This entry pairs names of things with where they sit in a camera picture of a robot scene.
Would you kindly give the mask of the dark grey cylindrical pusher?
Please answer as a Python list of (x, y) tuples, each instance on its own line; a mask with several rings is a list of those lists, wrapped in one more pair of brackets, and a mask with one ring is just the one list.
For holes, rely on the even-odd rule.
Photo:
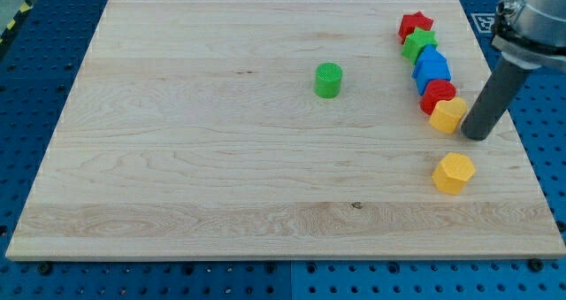
[(501, 57), (461, 125), (463, 134), (474, 141), (485, 140), (530, 74), (529, 64)]

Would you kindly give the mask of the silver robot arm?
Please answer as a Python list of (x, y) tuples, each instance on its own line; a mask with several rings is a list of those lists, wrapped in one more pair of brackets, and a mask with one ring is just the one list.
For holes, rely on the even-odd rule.
[(500, 0), (492, 33), (501, 58), (461, 125), (475, 141), (490, 135), (532, 71), (565, 71), (565, 0)]

